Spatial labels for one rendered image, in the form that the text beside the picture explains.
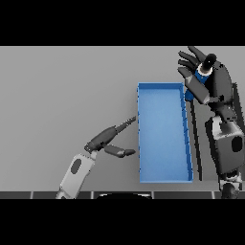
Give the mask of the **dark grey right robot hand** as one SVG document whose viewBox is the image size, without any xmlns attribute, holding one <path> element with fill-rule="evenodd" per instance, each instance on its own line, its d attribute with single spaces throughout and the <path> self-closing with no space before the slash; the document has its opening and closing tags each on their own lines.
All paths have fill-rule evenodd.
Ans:
<svg viewBox="0 0 245 245">
<path fill-rule="evenodd" d="M 184 79 L 193 75 L 197 66 L 207 56 L 194 46 L 189 46 L 189 50 L 192 55 L 184 52 L 178 53 L 180 56 L 178 72 Z M 234 110 L 232 79 L 228 69 L 217 58 L 212 68 L 212 74 L 205 82 L 205 87 L 210 93 L 210 100 L 204 105 L 207 105 L 224 123 L 236 121 L 237 115 Z"/>
</svg>

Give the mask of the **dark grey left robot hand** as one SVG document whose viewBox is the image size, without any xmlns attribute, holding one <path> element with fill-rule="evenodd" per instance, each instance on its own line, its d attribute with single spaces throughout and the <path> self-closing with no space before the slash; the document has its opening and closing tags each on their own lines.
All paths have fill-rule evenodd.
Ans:
<svg viewBox="0 0 245 245">
<path fill-rule="evenodd" d="M 104 129 L 100 134 L 90 140 L 84 146 L 84 149 L 89 153 L 92 153 L 93 151 L 100 151 L 103 149 L 106 153 L 116 156 L 118 158 L 123 158 L 125 156 L 135 154 L 136 151 L 134 149 L 124 149 L 111 145 L 113 139 L 135 121 L 136 118 L 132 117 L 118 126 L 114 125 Z"/>
</svg>

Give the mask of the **blue pipe with dark end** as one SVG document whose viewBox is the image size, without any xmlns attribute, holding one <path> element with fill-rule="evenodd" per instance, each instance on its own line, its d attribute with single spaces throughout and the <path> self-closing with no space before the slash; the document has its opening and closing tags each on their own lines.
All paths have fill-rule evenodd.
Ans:
<svg viewBox="0 0 245 245">
<path fill-rule="evenodd" d="M 210 100 L 210 93 L 205 87 L 205 82 L 210 77 L 213 71 L 213 64 L 216 61 L 215 54 L 208 54 L 203 62 L 201 62 L 193 75 L 185 79 L 187 91 L 185 99 L 191 101 L 197 99 L 202 104 Z"/>
</svg>

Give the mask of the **blue bin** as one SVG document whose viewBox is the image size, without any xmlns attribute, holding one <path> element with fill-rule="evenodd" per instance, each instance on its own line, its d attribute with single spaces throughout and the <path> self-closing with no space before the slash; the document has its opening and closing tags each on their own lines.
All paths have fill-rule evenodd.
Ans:
<svg viewBox="0 0 245 245">
<path fill-rule="evenodd" d="M 139 82 L 137 103 L 140 182 L 191 183 L 184 84 Z"/>
</svg>

